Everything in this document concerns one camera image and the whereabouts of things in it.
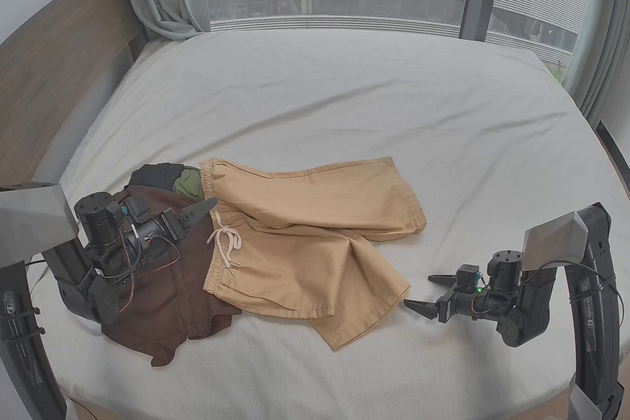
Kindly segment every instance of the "mattress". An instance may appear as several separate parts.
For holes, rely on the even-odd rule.
[[[427,217],[376,243],[411,283],[485,270],[532,226],[601,201],[622,295],[630,292],[630,201],[571,98],[531,52],[418,34],[353,30],[209,33],[153,45],[136,62],[62,179],[72,206],[118,191],[144,163],[220,157],[294,171],[392,156]],[[496,324],[429,321],[402,304],[332,352],[305,321],[242,314],[179,346],[164,368],[93,332],[31,273],[43,344],[64,390],[129,419],[506,417],[565,388],[575,369],[566,280],[547,331],[519,348]],[[622,346],[630,324],[621,328]]]

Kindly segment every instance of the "green garment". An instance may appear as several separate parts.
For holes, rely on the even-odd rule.
[[[201,174],[199,170],[184,169],[181,175],[173,183],[173,191],[177,194],[190,196],[195,201],[203,201],[203,189],[201,188]]]

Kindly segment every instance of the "green grass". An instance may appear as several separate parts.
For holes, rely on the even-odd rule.
[[[558,67],[557,65],[553,65],[551,63],[545,63],[545,66],[558,82],[562,82],[562,78],[564,77],[564,72],[566,72],[566,69],[563,69],[563,67]]]

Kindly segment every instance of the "clothing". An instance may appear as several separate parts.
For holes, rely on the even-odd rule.
[[[201,163],[201,183],[206,198],[219,199],[203,288],[233,306],[307,319],[336,350],[409,290],[367,241],[403,238],[427,223],[391,158],[291,173],[210,159]]]
[[[201,173],[194,168],[185,168],[173,183],[173,191],[180,195],[190,196],[195,201],[203,201]]]
[[[129,184],[125,186],[125,189],[129,186],[145,186],[172,191],[175,180],[183,170],[183,164],[144,164],[131,173]]]
[[[139,186],[129,186],[115,194],[114,200],[120,203],[138,193],[144,193],[149,208],[158,213],[169,206],[178,212],[194,203],[188,196]],[[136,275],[130,306],[112,324],[101,326],[103,334],[131,350],[151,355],[151,366],[156,367],[173,360],[176,348],[186,338],[209,337],[229,327],[232,315],[241,311],[203,290],[212,259],[212,246],[206,243],[211,233],[212,222],[204,218],[191,227],[188,237],[180,243],[180,257],[175,264],[155,273]],[[175,257],[176,252],[170,249],[152,269]],[[119,306],[127,303],[129,292],[129,286],[120,290]]]

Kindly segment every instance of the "wooden headboard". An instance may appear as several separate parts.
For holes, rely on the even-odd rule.
[[[0,45],[0,185],[33,177],[64,119],[141,28],[129,0],[53,0]]]

